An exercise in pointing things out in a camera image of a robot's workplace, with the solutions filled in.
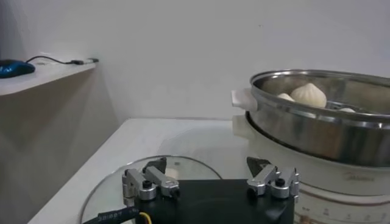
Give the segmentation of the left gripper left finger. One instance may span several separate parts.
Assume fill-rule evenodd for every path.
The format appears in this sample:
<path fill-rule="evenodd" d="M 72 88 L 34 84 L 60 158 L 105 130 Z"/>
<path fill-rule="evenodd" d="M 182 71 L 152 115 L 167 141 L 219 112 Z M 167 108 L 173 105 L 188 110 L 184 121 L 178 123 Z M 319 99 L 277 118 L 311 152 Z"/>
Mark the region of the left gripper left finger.
<path fill-rule="evenodd" d="M 149 161 L 140 169 L 126 169 L 122 174 L 122 197 L 125 206 L 132 200 L 155 200 L 159 195 L 177 200 L 180 186 L 175 176 L 167 175 L 167 157 Z"/>

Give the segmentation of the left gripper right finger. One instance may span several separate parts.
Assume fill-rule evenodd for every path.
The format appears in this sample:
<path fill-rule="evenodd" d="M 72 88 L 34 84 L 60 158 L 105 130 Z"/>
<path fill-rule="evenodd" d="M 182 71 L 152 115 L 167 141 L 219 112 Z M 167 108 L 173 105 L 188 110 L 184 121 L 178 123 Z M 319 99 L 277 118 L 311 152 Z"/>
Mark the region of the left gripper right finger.
<path fill-rule="evenodd" d="M 252 178 L 247 180 L 248 188 L 256 197 L 262 196 L 269 189 L 274 198 L 299 197 L 299 173 L 296 168 L 279 169 L 266 159 L 246 158 Z"/>

